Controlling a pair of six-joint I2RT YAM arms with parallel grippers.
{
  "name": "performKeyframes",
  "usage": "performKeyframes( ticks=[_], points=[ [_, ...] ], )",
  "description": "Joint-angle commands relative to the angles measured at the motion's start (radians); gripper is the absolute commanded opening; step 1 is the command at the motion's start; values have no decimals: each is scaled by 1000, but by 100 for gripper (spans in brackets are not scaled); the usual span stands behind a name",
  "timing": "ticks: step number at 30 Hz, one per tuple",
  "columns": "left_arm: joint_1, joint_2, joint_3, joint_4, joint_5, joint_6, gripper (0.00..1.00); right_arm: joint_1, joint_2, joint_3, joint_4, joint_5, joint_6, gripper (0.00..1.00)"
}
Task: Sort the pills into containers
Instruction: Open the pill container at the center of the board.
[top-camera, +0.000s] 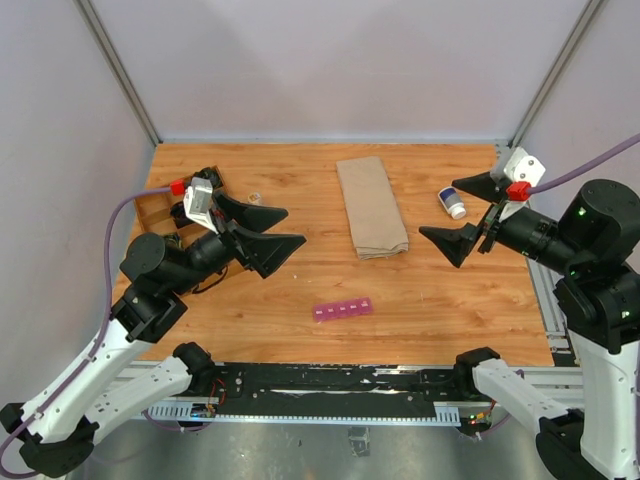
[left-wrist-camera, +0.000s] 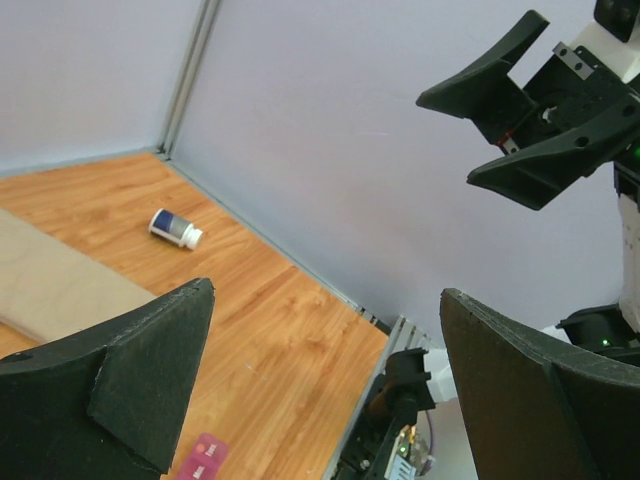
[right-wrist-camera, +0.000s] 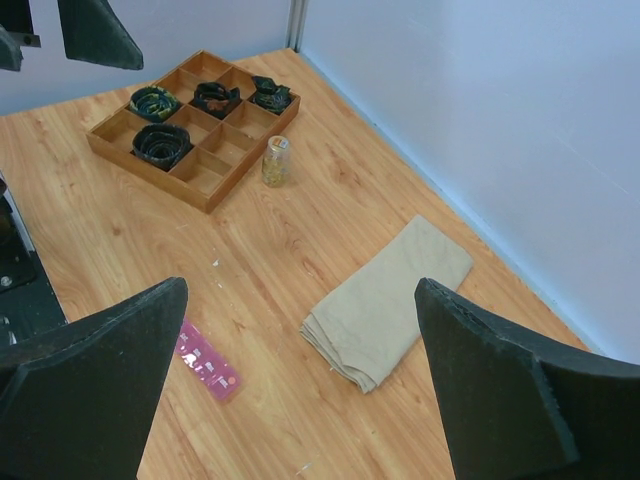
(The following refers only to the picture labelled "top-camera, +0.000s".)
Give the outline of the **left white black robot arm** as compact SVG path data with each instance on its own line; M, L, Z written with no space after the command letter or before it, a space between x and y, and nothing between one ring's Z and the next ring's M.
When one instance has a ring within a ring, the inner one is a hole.
M186 313L182 298L233 260L261 277L272 275L306 241L300 234L272 234L282 208L238 202L221 191L187 188L187 219L206 232L186 248L145 233L129 246L120 265L130 285L108 301L96 336L37 396L1 410L8 434L21 443L28 470L59 478L81 465L115 428L155 402L189 392L200 396L214 383L211 355L194 342L179 345L152 372L109 391L118 374L148 351Z

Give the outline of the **white capped pill bottle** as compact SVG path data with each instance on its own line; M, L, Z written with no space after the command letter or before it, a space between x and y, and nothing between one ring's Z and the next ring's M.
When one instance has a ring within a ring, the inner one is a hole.
M454 220L460 220L467 214L466 207L454 187L446 187L438 192L438 199L444 210Z

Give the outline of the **pink weekly pill organizer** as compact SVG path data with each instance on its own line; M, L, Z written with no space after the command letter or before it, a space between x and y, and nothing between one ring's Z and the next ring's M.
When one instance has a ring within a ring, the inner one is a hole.
M372 312L373 304L368 297L318 304L312 308L312 316L317 323L340 318L369 315Z

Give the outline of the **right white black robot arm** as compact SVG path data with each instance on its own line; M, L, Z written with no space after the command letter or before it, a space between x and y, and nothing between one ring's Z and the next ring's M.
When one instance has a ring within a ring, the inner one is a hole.
M639 276L628 257L639 241L639 198L608 179L586 182L559 220L528 207L526 182L483 173L456 189L489 202L480 223L459 229L422 227L454 266L472 251L503 245L556 272L557 304L579 357L584 405L544 396L488 347L460 354L453 387L466 400L486 396L533 436L546 469L558 479L635 479L639 475Z

